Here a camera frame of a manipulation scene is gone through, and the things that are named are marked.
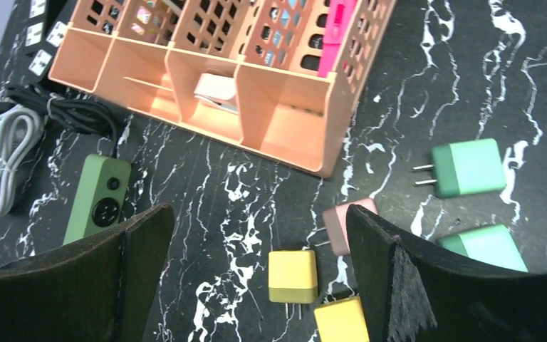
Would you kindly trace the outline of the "green power strip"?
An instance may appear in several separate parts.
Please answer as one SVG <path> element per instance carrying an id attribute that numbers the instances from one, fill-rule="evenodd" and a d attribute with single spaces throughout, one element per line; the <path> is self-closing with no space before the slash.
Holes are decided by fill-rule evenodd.
<path id="1" fill-rule="evenodd" d="M 120 221 L 132 165 L 90 154 L 85 159 L 63 244 L 70 244 Z"/>

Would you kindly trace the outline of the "black power strip front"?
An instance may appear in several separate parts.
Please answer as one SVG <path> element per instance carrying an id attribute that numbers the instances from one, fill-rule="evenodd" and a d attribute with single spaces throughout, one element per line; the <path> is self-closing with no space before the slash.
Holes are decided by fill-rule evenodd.
<path id="1" fill-rule="evenodd" d="M 24 14 L 26 19 L 24 44 L 21 48 L 26 56 L 33 56 L 39 46 L 47 39 L 57 22 L 69 19 L 74 1 L 43 0 L 23 1 L 28 6 Z"/>

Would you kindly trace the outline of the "yellow charger plug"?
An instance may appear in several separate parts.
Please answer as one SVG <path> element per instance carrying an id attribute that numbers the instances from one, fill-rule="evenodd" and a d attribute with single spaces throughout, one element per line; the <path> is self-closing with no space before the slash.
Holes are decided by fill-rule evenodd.
<path id="1" fill-rule="evenodd" d="M 322 342 L 368 342 L 363 308 L 359 296 L 332 301 L 314 310 Z"/>
<path id="2" fill-rule="evenodd" d="M 290 304 L 312 304 L 318 297 L 316 253 L 311 249 L 277 250 L 268 254 L 269 301 L 282 303 L 289 318 Z"/>

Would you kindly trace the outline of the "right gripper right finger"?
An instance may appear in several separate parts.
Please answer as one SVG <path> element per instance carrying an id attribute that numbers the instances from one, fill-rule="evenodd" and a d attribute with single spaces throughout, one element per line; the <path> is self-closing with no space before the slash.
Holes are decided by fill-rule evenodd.
<path id="1" fill-rule="evenodd" d="M 346 227 L 371 341 L 547 341 L 547 274 L 451 252 L 360 205 Z"/>

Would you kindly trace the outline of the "pink white charger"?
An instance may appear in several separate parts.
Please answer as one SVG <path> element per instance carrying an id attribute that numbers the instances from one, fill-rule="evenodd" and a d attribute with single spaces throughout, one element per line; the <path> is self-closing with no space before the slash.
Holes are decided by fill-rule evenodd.
<path id="1" fill-rule="evenodd" d="M 366 197 L 353 202 L 346 202 L 336 205 L 330 209 L 322 212 L 322 218 L 324 227 L 318 228 L 316 232 L 325 231 L 328 235 L 328 240 L 319 244 L 313 245 L 313 247 L 321 247 L 329 244 L 332 252 L 337 257 L 343 257 L 350 255 L 350 247 L 348 244 L 346 215 L 349 206 L 352 204 L 361 206 L 373 212 L 378 213 L 377 207 L 373 198 Z"/>

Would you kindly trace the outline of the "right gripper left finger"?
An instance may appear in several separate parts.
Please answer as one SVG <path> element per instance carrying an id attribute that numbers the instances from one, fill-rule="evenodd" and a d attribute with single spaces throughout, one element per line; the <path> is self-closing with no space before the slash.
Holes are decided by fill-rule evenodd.
<path id="1" fill-rule="evenodd" d="M 174 233 L 159 204 L 0 267 L 0 341 L 141 341 Z"/>

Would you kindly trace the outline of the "green white charger plug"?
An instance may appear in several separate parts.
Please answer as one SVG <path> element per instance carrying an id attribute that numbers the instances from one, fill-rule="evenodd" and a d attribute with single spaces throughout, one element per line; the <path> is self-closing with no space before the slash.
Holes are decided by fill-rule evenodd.
<path id="1" fill-rule="evenodd" d="M 495 192 L 506 187 L 499 145 L 493 138 L 436 146 L 431 149 L 428 165 L 412 169 L 429 170 L 431 177 L 416 181 L 415 185 L 434 185 L 435 196 L 442 199 Z"/>

